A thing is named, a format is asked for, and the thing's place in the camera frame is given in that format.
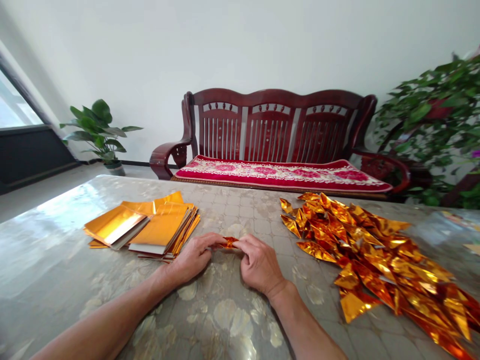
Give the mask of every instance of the plant pot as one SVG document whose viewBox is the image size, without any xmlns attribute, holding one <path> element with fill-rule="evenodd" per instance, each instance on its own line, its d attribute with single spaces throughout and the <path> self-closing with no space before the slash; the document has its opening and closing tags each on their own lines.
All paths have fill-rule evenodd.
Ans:
<svg viewBox="0 0 480 360">
<path fill-rule="evenodd" d="M 108 171 L 110 172 L 110 175 L 115 175 L 115 176 L 125 176 L 125 169 L 122 166 L 122 162 L 120 160 L 114 161 L 112 164 L 103 164 Z"/>
</svg>

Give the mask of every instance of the white wall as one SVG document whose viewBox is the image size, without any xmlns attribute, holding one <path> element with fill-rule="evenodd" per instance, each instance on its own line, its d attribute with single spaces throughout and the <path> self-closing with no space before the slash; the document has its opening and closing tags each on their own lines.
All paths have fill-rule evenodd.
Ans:
<svg viewBox="0 0 480 360">
<path fill-rule="evenodd" d="M 345 89 L 382 102 L 399 82 L 480 42 L 478 0 L 0 4 L 60 97 L 50 101 L 65 106 L 57 121 L 69 120 L 67 106 L 103 98 L 114 124 L 145 128 L 131 132 L 122 141 L 128 153 L 119 154 L 142 162 L 180 139 L 186 91 Z M 8 36 L 0 32 L 0 41 Z"/>
</svg>

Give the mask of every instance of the pile of folded gold paper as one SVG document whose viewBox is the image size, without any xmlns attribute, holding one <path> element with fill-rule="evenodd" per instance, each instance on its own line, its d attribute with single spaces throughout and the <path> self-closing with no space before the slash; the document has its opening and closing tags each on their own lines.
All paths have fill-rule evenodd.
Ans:
<svg viewBox="0 0 480 360">
<path fill-rule="evenodd" d="M 453 282 L 449 271 L 399 232 L 409 223 L 346 206 L 323 193 L 307 192 L 298 199 L 305 201 L 300 208 L 280 199 L 287 213 L 281 218 L 306 240 L 297 242 L 303 251 L 341 267 L 334 283 L 347 323 L 384 303 L 395 315 L 409 316 L 457 359 L 474 359 L 460 339 L 472 341 L 470 331 L 480 332 L 480 305 Z"/>
<path fill-rule="evenodd" d="M 85 224 L 90 248 L 128 247 L 142 259 L 172 262 L 200 222 L 198 208 L 177 191 L 149 202 L 124 201 Z"/>
</svg>

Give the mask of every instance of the baseboard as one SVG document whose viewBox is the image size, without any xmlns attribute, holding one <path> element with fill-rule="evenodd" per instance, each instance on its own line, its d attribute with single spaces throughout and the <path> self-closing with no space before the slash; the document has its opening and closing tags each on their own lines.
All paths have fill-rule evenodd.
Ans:
<svg viewBox="0 0 480 360">
<path fill-rule="evenodd" d="M 97 159 L 92 159 L 92 160 L 89 160 L 89 161 L 80 161 L 80 163 L 83 164 L 83 165 L 92 165 L 92 164 L 95 164 L 95 163 L 100 163 L 101 161 L 102 160 L 97 158 Z M 150 163 L 146 162 L 146 161 L 122 160 L 121 163 L 123 165 L 144 166 L 144 167 L 149 167 L 150 166 Z M 179 169 L 178 165 L 172 165 L 172 164 L 168 164 L 168 168 L 169 169 L 175 169 L 175 170 Z"/>
</svg>

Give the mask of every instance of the red seat cushion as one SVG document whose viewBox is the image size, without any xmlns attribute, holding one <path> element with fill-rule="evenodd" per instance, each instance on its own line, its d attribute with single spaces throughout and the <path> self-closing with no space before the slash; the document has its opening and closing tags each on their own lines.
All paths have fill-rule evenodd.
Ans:
<svg viewBox="0 0 480 360">
<path fill-rule="evenodd" d="M 392 185 L 358 170 L 347 160 L 325 164 L 256 162 L 198 155 L 175 177 L 212 183 L 279 189 L 385 193 Z"/>
</svg>

